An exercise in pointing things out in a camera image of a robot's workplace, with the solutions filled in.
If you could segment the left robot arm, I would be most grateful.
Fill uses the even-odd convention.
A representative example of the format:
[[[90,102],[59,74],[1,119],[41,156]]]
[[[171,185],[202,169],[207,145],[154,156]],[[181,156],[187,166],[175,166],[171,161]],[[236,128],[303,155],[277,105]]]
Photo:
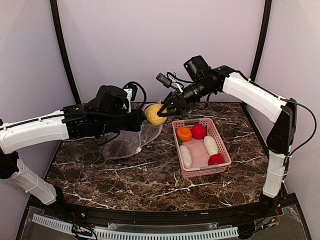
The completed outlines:
[[[60,218],[71,213],[62,190],[30,170],[18,150],[51,141],[100,138],[108,133],[139,132],[144,121],[142,106],[132,108],[138,89],[134,81],[124,87],[102,85],[94,99],[85,104],[15,123],[0,124],[0,178],[30,193]]]

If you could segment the white toy radish with leaves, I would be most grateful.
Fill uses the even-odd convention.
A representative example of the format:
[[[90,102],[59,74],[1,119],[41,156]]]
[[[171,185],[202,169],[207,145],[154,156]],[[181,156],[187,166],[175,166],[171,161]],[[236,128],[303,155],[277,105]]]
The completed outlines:
[[[180,145],[179,150],[180,150],[183,166],[186,169],[190,169],[193,162],[192,162],[192,156],[189,148],[185,145]]]

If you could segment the pink perforated plastic basket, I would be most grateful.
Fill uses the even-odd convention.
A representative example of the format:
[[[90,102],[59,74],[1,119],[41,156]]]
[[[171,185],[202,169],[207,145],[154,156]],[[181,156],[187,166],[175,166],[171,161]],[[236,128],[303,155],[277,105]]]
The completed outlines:
[[[209,165],[210,153],[205,146],[202,139],[191,139],[187,142],[179,143],[179,137],[177,134],[178,128],[186,127],[189,130],[196,124],[204,126],[208,136],[212,137],[217,145],[217,153],[220,154],[224,160],[221,164]],[[177,148],[177,155],[180,163],[182,176],[184,178],[200,177],[205,175],[212,175],[224,172],[232,160],[229,153],[223,143],[222,138],[213,122],[210,118],[195,118],[186,120],[175,120],[172,122],[173,137]],[[182,147],[188,149],[190,156],[190,167],[185,166],[186,152],[182,151]]]

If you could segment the orange toy fruit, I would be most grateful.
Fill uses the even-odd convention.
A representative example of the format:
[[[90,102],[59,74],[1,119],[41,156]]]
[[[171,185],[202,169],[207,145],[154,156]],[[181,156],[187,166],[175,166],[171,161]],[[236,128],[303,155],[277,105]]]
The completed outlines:
[[[192,131],[185,126],[179,127],[176,130],[176,135],[182,142],[189,142],[193,138]]]

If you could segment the yellow toy fruit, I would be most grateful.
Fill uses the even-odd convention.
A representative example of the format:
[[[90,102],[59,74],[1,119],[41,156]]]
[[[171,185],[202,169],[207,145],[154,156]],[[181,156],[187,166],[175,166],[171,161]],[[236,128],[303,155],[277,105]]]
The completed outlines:
[[[165,123],[167,117],[158,116],[158,111],[162,108],[163,104],[157,103],[149,105],[144,111],[146,120],[153,126],[160,126]]]

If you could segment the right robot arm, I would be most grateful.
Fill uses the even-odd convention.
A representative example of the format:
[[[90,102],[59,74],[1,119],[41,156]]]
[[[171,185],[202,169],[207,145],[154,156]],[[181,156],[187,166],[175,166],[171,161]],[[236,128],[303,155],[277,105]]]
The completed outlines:
[[[184,68],[193,82],[182,90],[170,92],[157,112],[158,116],[181,115],[202,97],[223,92],[258,110],[273,123],[266,139],[268,167],[262,201],[255,205],[255,213],[266,217],[274,210],[272,199],[279,195],[288,173],[297,126],[296,101],[276,95],[229,66],[211,68],[201,55],[186,61]]]

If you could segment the red toy apple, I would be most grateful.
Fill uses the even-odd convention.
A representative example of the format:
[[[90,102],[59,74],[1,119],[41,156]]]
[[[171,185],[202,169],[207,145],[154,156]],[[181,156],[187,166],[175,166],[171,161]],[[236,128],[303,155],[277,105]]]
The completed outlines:
[[[196,124],[191,128],[192,137],[196,140],[202,140],[207,135],[207,129],[201,124]]]

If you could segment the clear zip top bag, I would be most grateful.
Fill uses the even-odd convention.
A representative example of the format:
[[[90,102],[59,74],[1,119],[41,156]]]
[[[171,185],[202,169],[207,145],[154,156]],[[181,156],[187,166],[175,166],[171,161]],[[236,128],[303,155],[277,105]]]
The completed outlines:
[[[104,145],[103,157],[105,160],[117,160],[138,154],[144,145],[160,135],[162,129],[163,124],[152,125],[144,120],[138,132],[122,130],[119,136]]]

